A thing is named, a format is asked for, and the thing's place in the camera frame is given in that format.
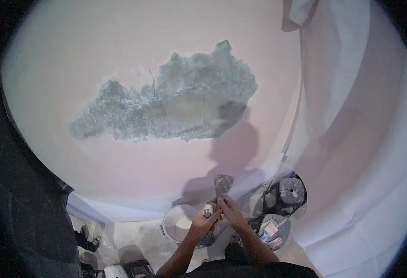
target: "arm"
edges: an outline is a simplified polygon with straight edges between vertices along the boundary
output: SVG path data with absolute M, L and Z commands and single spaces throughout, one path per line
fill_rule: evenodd
M 172 257 L 157 271 L 158 276 L 178 277 L 186 272 L 197 242 L 200 237 L 204 236 L 211 229 L 214 222 L 220 218 L 222 210 L 218 209 L 209 218 L 205 218 L 202 212 L 203 209 L 196 211 L 188 234 Z
M 254 266 L 264 266 L 271 262 L 279 262 L 279 258 L 268 249 L 251 229 L 240 212 L 239 205 L 230 197 L 225 197 L 227 203 L 221 198 L 217 200 L 218 206 L 223 210 L 223 215 L 241 237 L 245 253 Z

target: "white painted wall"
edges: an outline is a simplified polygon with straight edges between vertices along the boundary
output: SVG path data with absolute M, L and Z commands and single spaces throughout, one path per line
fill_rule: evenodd
M 6 99 L 35 155 L 85 202 L 113 220 L 140 220 L 139 210 L 156 218 L 184 195 L 214 195 L 215 171 L 234 175 L 239 194 L 273 175 L 281 150 L 272 145 L 301 70 L 299 32 L 281 31 L 281 22 L 280 1 L 43 1 L 4 60 Z M 140 89 L 172 52 L 210 53 L 224 39 L 259 90 L 218 142 L 79 142 L 67 133 L 109 77 Z

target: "white plastic sheet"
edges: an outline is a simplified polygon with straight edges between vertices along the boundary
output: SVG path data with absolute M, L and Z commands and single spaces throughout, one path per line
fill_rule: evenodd
M 294 1 L 303 93 L 286 153 L 307 187 L 294 237 L 325 277 L 378 277 L 407 234 L 407 51 L 369 1 Z

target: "person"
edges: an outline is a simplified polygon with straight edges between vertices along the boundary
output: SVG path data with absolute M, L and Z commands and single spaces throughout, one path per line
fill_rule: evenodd
M 84 236 L 84 226 L 81 227 L 80 231 L 74 231 L 75 232 L 75 238 L 77 239 L 77 245 L 79 247 L 83 247 L 86 250 L 89 250 L 91 252 L 95 252 L 99 247 L 101 243 L 101 237 L 95 237 L 93 241 L 88 241 L 88 239 Z
M 217 200 L 216 211 L 206 218 L 198 210 L 185 239 L 172 257 L 157 271 L 156 277 L 264 277 L 264 278 L 317 278 L 315 271 L 308 267 L 280 262 L 251 229 L 242 216 L 239 205 L 230 197 Z M 231 243 L 225 249 L 225 259 L 204 262 L 192 272 L 186 273 L 194 248 L 220 219 L 221 215 L 241 238 L 243 248 Z

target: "damaged plaster patch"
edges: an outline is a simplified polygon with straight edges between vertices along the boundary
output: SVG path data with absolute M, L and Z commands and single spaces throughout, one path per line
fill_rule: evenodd
M 138 92 L 110 79 L 83 116 L 67 123 L 77 140 L 110 133 L 116 140 L 219 138 L 241 118 L 258 89 L 256 77 L 231 53 L 228 40 L 212 53 L 173 53 L 160 75 Z

